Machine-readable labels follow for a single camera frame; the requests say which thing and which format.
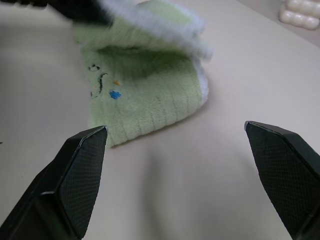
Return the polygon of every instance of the table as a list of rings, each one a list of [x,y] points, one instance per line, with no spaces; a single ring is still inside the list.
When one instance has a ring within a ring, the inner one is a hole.
[[[208,103],[106,151],[85,239],[289,240],[260,182],[246,120],[299,133],[320,153],[320,48],[235,0],[198,12]],[[0,223],[63,142],[88,127],[89,86],[71,24],[0,6]]]

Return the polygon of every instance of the black object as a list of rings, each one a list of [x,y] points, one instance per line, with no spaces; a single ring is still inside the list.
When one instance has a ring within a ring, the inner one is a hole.
[[[104,126],[69,138],[6,218],[0,239],[82,239],[98,195],[106,140]]]
[[[52,6],[65,17],[74,21],[111,26],[113,17],[103,11],[97,0],[0,0],[0,2],[45,8]]]
[[[260,180],[294,240],[320,240],[320,156],[296,133],[248,121]]]

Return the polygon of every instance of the green towel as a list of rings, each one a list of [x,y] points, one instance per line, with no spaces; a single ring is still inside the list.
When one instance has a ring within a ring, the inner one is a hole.
[[[199,58],[210,48],[197,38],[202,21],[164,0],[108,0],[111,27],[74,23],[91,86],[89,125],[106,125],[107,147],[180,121],[208,98]]]

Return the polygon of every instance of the light green cloth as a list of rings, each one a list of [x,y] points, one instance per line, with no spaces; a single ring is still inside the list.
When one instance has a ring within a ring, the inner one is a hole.
[[[192,21],[167,2],[152,0],[137,8],[162,18],[170,9],[169,22],[179,27]],[[193,35],[198,30],[185,29]],[[125,17],[115,15],[111,28],[75,23],[74,36],[83,48],[91,86],[89,125],[107,126],[107,147],[180,121],[208,97],[205,75],[195,56],[187,56],[190,52],[184,53],[181,45],[154,36]]]

